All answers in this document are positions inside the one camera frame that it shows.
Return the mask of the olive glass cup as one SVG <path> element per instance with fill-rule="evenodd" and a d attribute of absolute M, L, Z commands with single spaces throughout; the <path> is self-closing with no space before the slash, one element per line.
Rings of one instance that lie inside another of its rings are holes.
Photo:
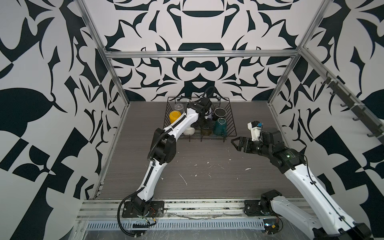
<path fill-rule="evenodd" d="M 202 136 L 210 136 L 212 134 L 213 129 L 211 127 L 201 127 L 201 135 Z"/>

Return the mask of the green mug cream inside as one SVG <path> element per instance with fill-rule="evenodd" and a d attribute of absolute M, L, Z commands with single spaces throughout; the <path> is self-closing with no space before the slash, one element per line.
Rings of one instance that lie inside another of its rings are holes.
<path fill-rule="evenodd" d="M 227 136 L 227 121 L 225 118 L 218 118 L 215 122 L 213 133 L 216 136 Z"/>

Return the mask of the white mug red inside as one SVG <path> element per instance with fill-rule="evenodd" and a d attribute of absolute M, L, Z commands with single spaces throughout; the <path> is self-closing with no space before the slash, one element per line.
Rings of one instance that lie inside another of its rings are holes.
<path fill-rule="evenodd" d="M 188 127 L 185 129 L 185 131 L 183 132 L 184 135 L 186 136 L 191 136 L 195 133 L 195 128 L 192 128 L 192 127 Z"/>

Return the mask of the black mug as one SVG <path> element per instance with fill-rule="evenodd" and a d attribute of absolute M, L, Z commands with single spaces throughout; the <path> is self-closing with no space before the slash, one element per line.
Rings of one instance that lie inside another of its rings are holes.
<path fill-rule="evenodd" d="M 227 111 L 226 111 L 225 109 L 220 108 L 220 107 L 215 108 L 215 109 L 213 110 L 212 120 L 213 120 L 213 121 L 217 121 L 217 120 L 220 119 L 220 118 L 225 118 L 226 115 L 227 115 Z"/>

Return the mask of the clear glass cup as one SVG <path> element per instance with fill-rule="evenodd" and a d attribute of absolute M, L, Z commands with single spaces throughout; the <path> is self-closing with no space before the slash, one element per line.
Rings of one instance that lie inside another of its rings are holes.
<path fill-rule="evenodd" d="M 180 112 L 183 114 L 185 112 L 184 104 L 183 103 L 175 103 L 174 110 Z"/>

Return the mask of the yellow mug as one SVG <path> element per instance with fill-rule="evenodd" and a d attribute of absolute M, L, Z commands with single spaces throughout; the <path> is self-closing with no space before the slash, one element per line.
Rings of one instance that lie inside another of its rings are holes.
<path fill-rule="evenodd" d="M 179 111 L 172 111 L 169 113 L 170 124 L 173 124 L 182 115 Z"/>

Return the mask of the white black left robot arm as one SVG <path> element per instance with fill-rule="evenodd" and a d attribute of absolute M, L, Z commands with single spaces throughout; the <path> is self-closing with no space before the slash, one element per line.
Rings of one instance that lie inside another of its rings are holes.
<path fill-rule="evenodd" d="M 177 153 L 177 140 L 182 134 L 192 134 L 191 128 L 199 129 L 201 134 L 211 134 L 212 114 L 211 97 L 216 87 L 209 87 L 202 96 L 189 102 L 186 112 L 178 117 L 173 123 L 164 129 L 156 129 L 154 132 L 150 151 L 147 160 L 150 162 L 145 177 L 138 190 L 125 197 L 118 206 L 117 221 L 120 230 L 129 237 L 141 237 L 145 231 L 128 231 L 123 227 L 121 216 L 139 217 L 146 221 L 145 228 L 156 225 L 156 220 L 149 222 L 147 216 L 150 212 L 151 201 L 154 196 L 155 187 L 161 177 L 164 168 L 170 163 Z"/>

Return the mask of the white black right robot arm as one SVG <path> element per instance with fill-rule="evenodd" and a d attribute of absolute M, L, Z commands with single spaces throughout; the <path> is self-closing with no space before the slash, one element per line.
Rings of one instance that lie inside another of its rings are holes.
<path fill-rule="evenodd" d="M 286 147 L 279 130 L 262 130 L 261 123 L 250 123 L 251 137 L 231 140 L 237 151 L 266 157 L 290 180 L 312 208 L 315 216 L 290 203 L 280 192 L 262 195 L 260 209 L 280 215 L 311 240 L 369 240 L 372 231 L 357 223 L 319 184 L 303 154 Z"/>

